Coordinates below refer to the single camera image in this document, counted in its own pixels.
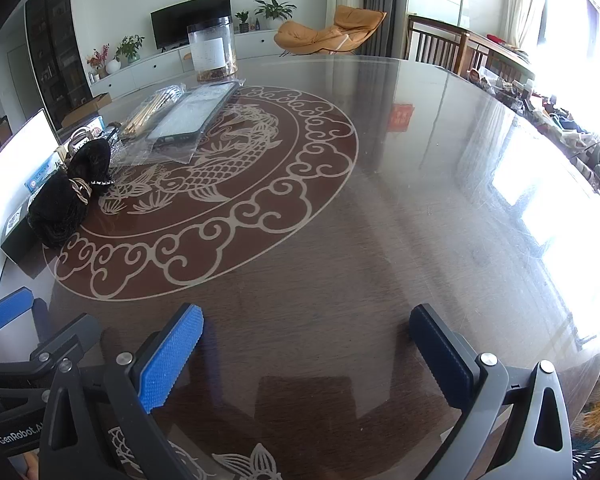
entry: monitor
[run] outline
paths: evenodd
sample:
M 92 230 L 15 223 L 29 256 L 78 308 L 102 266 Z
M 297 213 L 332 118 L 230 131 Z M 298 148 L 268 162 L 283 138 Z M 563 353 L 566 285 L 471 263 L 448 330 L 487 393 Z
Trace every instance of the monitor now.
M 156 48 L 187 41 L 187 27 L 222 16 L 231 18 L 231 0 L 189 0 L 151 13 Z

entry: glass table top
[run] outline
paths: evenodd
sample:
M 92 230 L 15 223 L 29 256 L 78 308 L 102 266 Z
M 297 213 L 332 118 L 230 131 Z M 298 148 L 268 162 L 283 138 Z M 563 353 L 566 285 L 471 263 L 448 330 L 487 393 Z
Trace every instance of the glass table top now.
M 0 361 L 87 312 L 99 364 L 195 303 L 204 348 L 152 415 L 197 478 L 408 479 L 459 416 L 406 331 L 430 303 L 478 352 L 552 361 L 573 418 L 600 373 L 600 197 L 549 140 L 438 67 L 238 70 L 189 164 L 122 168 L 62 251 L 7 262 L 0 297 L 28 286 L 48 313 L 1 330 Z

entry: window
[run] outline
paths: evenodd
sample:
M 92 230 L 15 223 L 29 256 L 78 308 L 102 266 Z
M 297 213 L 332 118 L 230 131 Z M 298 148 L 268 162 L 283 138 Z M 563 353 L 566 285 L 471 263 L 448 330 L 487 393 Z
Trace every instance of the window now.
M 598 12 L 589 0 L 546 0 L 538 46 L 584 59 L 593 55 L 597 30 Z
M 600 135 L 600 16 L 589 0 L 545 1 L 532 63 L 538 91 Z

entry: cardboard box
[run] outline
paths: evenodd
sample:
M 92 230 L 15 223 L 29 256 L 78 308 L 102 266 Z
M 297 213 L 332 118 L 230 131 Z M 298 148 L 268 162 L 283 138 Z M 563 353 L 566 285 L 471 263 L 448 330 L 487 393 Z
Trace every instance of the cardboard box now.
M 85 103 L 75 110 L 70 111 L 62 120 L 62 127 L 65 128 L 70 124 L 77 123 L 81 118 L 97 112 L 100 108 L 105 107 L 110 103 L 111 96 L 109 94 L 100 94 L 99 96 L 94 97 L 88 103 Z

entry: potted plant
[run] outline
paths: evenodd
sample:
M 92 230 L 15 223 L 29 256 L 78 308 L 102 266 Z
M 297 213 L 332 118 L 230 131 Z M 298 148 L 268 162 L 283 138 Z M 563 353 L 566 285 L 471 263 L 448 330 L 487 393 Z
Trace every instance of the potted plant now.
M 238 12 L 235 17 L 240 20 L 240 25 L 238 25 L 240 32 L 248 32 L 249 23 L 247 23 L 247 20 L 249 19 L 249 11 L 243 10 L 242 12 Z
M 116 57 L 125 56 L 129 64 L 140 59 L 138 49 L 142 46 L 144 36 L 125 36 L 116 49 Z
M 98 52 L 93 49 L 93 54 L 87 58 L 87 63 L 93 68 L 100 78 L 106 77 L 107 72 L 104 69 L 104 65 L 107 62 L 107 56 L 109 55 L 109 43 L 102 46 L 102 50 Z
M 270 4 L 263 0 L 256 0 L 256 3 L 260 4 L 256 9 L 256 14 L 264 14 L 268 27 L 272 30 L 278 30 L 285 20 L 291 18 L 293 9 L 297 9 L 294 4 L 289 2 L 279 4 L 276 0 L 271 0 Z

